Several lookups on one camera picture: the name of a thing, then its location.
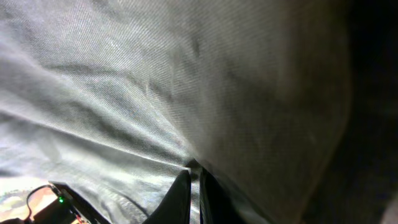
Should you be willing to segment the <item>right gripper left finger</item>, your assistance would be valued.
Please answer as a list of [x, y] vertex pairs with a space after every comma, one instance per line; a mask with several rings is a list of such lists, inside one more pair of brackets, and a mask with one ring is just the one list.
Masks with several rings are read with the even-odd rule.
[[142, 224], [189, 224], [191, 177], [183, 170], [166, 193], [156, 210]]

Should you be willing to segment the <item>grey shorts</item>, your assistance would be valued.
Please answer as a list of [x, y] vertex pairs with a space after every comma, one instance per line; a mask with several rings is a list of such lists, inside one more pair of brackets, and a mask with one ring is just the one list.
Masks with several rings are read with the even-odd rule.
[[2, 1], [1, 175], [140, 223], [204, 167], [298, 223], [345, 129], [348, 1]]

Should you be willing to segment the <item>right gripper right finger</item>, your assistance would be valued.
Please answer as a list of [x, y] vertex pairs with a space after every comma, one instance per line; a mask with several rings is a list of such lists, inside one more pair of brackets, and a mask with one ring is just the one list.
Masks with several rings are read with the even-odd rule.
[[245, 224], [233, 208], [230, 198], [206, 169], [200, 174], [200, 223]]

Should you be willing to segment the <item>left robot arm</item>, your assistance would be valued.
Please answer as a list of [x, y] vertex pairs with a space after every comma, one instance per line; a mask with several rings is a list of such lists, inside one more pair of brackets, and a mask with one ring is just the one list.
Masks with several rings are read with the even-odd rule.
[[1, 195], [1, 224], [110, 224], [80, 194], [61, 182]]

